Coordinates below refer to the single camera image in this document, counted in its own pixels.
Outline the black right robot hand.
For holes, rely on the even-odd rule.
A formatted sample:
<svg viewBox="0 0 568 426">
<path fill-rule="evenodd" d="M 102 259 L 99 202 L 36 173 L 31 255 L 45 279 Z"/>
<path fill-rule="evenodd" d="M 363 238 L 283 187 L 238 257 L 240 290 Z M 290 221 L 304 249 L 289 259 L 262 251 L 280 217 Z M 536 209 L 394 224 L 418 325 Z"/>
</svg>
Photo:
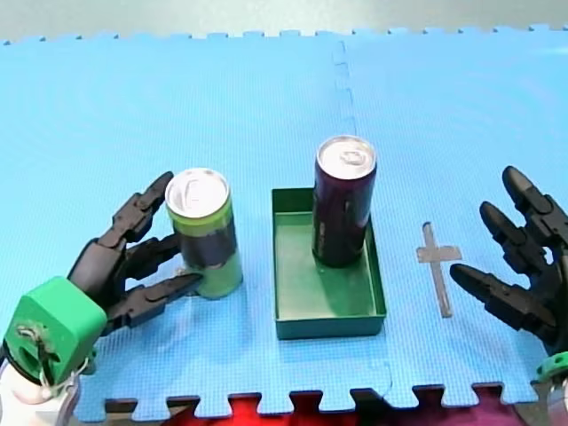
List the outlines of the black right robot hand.
<svg viewBox="0 0 568 426">
<path fill-rule="evenodd" d="M 505 262 L 527 277 L 529 287 L 509 285 L 489 272 L 460 263 L 450 267 L 450 275 L 495 318 L 540 339 L 547 354 L 565 352 L 567 213 L 513 166 L 504 169 L 502 182 L 525 225 L 515 225 L 489 201 L 482 202 L 479 213 L 501 246 Z"/>
</svg>

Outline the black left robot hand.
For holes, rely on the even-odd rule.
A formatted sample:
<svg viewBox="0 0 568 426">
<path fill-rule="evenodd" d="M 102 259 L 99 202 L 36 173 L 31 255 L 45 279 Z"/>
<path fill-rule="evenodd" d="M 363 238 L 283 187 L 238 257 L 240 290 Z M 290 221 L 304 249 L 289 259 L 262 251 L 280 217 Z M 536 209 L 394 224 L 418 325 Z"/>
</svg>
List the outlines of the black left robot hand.
<svg viewBox="0 0 568 426">
<path fill-rule="evenodd" d="M 143 193 L 134 193 L 113 215 L 110 228 L 90 240 L 67 278 L 106 314 L 102 335 L 137 327 L 162 314 L 165 306 L 194 292 L 203 282 L 198 272 L 185 272 L 152 286 L 127 289 L 128 279 L 142 280 L 180 253 L 178 237 L 143 237 L 165 200 L 173 173 L 160 175 Z"/>
</svg>

